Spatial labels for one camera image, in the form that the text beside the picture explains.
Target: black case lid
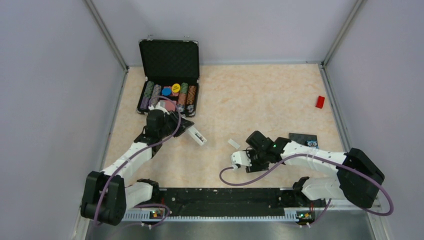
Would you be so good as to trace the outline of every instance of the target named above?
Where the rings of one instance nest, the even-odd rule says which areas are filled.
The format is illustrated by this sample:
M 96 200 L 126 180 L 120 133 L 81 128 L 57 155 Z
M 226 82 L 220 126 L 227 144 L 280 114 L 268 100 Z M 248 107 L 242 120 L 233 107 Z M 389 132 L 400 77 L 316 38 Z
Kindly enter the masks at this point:
M 143 39 L 138 45 L 149 80 L 173 79 L 192 84 L 199 79 L 197 41 Z

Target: gray wall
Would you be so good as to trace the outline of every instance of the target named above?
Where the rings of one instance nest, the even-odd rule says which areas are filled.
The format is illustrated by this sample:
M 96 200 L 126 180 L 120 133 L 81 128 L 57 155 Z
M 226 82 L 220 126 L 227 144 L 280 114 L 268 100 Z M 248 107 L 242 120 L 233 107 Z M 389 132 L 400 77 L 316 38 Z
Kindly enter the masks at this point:
M 1 239 L 70 238 L 123 75 L 83 1 L 0 1 Z
M 356 0 L 94 0 L 129 65 L 138 40 L 200 43 L 204 64 L 321 61 Z
M 395 239 L 423 239 L 423 9 L 368 1 L 328 67 L 353 146 L 385 173 Z

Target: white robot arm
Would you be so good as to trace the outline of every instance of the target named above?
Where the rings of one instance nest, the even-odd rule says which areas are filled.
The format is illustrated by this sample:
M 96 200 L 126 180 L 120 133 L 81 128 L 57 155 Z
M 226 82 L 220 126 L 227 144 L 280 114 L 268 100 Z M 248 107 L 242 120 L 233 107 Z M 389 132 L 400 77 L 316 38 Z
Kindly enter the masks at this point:
M 379 189 L 343 168 L 317 160 L 324 158 L 340 165 L 353 168 L 374 179 L 380 185 L 384 174 L 359 149 L 352 148 L 349 152 L 331 152 L 311 148 L 287 138 L 279 137 L 275 141 L 265 137 L 259 131 L 252 133 L 246 140 L 251 150 L 237 151 L 231 155 L 233 168 L 246 166 L 246 172 L 268 170 L 269 164 L 275 164 L 289 156 L 300 154 L 286 160 L 285 165 L 297 165 L 325 173 L 327 177 L 302 177 L 294 183 L 293 189 L 301 191 L 309 200 L 317 199 L 347 199 L 361 208 L 370 208 Z
M 100 192 L 106 181 L 113 173 L 126 163 L 111 179 L 104 201 L 101 203 L 98 215 L 99 222 L 117 225 L 127 209 L 152 198 L 152 181 L 139 180 L 135 184 L 126 186 L 135 172 L 147 161 L 155 156 L 162 147 L 162 139 L 168 137 L 177 128 L 179 116 L 176 112 L 168 112 L 159 104 L 150 108 L 146 118 L 146 126 L 142 133 L 134 140 L 131 147 L 112 165 L 100 172 L 92 171 L 86 179 L 81 204 L 81 215 L 94 219 Z M 180 126 L 174 137 L 187 132 L 199 145 L 207 140 L 193 126 L 192 121 L 181 119 Z

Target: poker chip case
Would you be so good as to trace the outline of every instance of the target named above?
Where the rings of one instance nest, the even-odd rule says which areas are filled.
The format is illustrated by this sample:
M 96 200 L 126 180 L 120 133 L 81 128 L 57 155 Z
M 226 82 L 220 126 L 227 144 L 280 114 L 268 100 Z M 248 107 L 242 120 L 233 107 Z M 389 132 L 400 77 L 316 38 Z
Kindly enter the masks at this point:
M 174 84 L 182 86 L 183 83 L 187 83 L 191 92 L 191 96 L 188 96 L 191 97 L 191 104 L 182 106 L 181 103 L 185 102 L 186 99 L 179 99 L 180 96 L 168 95 L 166 97 L 178 102 L 178 108 L 183 115 L 194 117 L 199 97 L 199 43 L 192 40 L 143 39 L 140 40 L 138 46 L 144 68 L 145 82 L 138 101 L 137 112 L 145 114 L 149 111 L 146 102 L 148 101 L 147 98 L 152 97 L 151 93 L 148 92 L 152 90 L 152 83 L 148 85 L 148 82 L 153 82 L 155 88 L 157 88 L 156 85 L 160 85 L 161 91 L 164 87 L 171 87 Z

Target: red block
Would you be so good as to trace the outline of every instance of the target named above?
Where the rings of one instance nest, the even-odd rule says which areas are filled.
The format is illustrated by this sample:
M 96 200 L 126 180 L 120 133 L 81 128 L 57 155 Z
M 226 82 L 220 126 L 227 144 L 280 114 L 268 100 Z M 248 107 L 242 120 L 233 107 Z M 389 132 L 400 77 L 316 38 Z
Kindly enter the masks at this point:
M 323 108 L 323 106 L 324 106 L 324 100 L 325 100 L 326 98 L 325 97 L 323 97 L 323 96 L 318 96 L 318 100 L 316 101 L 316 105 L 315 105 L 315 107 L 317 107 L 317 108 L 319 108 L 319 109 L 322 109 Z

